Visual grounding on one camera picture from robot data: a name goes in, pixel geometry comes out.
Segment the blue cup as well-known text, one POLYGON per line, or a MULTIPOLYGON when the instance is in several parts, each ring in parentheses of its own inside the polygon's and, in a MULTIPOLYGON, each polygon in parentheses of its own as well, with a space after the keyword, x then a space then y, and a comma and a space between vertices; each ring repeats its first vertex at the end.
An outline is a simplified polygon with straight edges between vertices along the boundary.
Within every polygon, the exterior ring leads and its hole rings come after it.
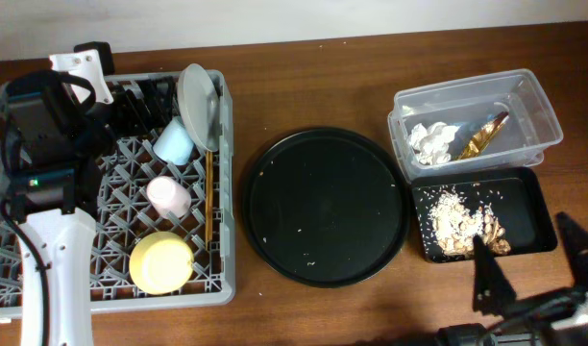
POLYGON ((159 159, 178 166, 187 165, 193 148, 194 142, 179 116, 172 118, 153 145, 153 151, 159 159))

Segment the yellow bowl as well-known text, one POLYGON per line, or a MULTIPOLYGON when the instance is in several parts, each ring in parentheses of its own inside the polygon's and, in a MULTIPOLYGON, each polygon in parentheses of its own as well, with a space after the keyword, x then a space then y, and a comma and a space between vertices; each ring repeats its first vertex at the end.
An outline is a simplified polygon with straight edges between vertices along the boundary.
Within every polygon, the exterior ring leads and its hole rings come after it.
POLYGON ((166 294, 185 285, 193 263, 193 252, 180 236, 156 232, 143 237, 132 250, 130 276, 143 292, 166 294))

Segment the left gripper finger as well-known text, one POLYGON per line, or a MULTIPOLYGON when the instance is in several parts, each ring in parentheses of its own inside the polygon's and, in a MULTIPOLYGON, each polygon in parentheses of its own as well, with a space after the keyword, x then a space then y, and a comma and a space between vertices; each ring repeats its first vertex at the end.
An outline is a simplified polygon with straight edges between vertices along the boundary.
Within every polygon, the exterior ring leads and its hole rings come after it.
POLYGON ((145 106, 150 113, 151 127, 163 128, 167 121, 162 106, 163 98, 157 84, 152 80, 144 80, 140 81, 138 85, 142 91, 145 106))
POLYGON ((176 86, 177 84, 173 77, 163 77, 157 80, 159 104, 164 120, 171 120, 173 117, 176 86))

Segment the gold foil wrapper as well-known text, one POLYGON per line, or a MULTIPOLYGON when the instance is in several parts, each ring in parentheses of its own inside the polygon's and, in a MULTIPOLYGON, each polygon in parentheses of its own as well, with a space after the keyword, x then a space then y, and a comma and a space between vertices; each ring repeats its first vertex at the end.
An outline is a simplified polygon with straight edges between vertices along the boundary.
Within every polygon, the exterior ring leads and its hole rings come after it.
POLYGON ((509 112, 502 111, 485 124, 474 128, 470 135, 465 136, 465 144, 455 159, 463 161, 480 156, 493 138, 501 131, 508 119, 509 112))

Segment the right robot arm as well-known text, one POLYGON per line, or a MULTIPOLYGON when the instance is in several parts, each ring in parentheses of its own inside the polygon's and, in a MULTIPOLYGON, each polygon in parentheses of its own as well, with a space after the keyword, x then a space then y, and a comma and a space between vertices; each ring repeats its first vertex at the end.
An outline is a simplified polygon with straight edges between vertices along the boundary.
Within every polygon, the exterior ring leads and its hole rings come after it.
POLYGON ((502 320, 438 330, 434 345, 588 345, 588 232, 567 213, 555 216, 574 282, 519 299, 497 261, 475 240, 473 310, 502 320))

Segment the white tissue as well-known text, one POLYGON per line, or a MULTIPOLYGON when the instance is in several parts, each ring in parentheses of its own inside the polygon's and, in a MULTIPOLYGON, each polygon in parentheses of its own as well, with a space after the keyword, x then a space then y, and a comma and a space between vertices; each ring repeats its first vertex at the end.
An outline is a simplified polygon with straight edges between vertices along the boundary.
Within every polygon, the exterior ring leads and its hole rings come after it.
POLYGON ((446 163, 453 158, 449 149, 459 129, 459 126, 444 122, 435 122, 428 127, 419 123, 411 130, 407 144, 422 165, 446 163))

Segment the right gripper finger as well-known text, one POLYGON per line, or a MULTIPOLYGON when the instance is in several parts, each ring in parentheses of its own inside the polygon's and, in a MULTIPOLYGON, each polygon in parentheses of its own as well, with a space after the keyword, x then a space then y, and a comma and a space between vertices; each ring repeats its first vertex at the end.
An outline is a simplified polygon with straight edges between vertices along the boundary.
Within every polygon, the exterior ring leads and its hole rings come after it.
POLYGON ((516 302, 516 292, 503 274, 492 251, 479 235, 474 244, 473 311, 483 315, 505 315, 505 309, 516 302))
POLYGON ((555 220, 575 286, 588 291, 588 232, 566 212, 558 213, 555 220))

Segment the pink cup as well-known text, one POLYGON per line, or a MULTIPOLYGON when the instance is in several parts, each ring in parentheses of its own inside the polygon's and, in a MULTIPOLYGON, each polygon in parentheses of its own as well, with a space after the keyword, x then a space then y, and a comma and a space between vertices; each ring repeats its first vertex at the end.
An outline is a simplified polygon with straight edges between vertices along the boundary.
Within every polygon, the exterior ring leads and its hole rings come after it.
POLYGON ((153 179, 147 185, 147 195, 151 205, 164 218, 169 213, 182 218, 191 206, 190 193, 170 177, 159 176, 153 179))

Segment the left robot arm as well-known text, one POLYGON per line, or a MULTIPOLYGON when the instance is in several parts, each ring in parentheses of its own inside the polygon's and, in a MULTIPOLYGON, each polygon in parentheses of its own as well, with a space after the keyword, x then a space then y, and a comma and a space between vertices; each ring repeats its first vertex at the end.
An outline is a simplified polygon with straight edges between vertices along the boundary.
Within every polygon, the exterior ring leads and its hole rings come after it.
POLYGON ((103 173, 120 138, 173 117, 176 80, 146 76, 105 87, 41 70, 5 86, 0 215, 22 250, 24 345, 90 345, 90 263, 103 173))

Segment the white round plate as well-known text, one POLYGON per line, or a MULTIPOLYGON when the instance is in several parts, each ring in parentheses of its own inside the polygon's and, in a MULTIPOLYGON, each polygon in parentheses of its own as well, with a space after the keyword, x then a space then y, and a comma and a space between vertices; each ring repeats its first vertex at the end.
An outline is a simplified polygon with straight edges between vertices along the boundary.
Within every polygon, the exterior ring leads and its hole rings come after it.
POLYGON ((199 64, 189 65, 177 82, 179 112, 188 135, 203 151, 219 148, 219 96, 212 79, 199 64))

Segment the food scraps pile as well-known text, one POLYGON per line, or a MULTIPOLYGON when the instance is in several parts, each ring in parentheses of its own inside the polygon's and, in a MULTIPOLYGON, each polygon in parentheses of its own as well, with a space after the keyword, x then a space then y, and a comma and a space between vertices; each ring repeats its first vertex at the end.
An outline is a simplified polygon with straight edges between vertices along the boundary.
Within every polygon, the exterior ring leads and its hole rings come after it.
POLYGON ((470 258, 477 236, 496 255, 512 251, 506 229, 493 211, 490 197, 482 195, 479 183, 415 187, 413 195, 429 261, 470 258))

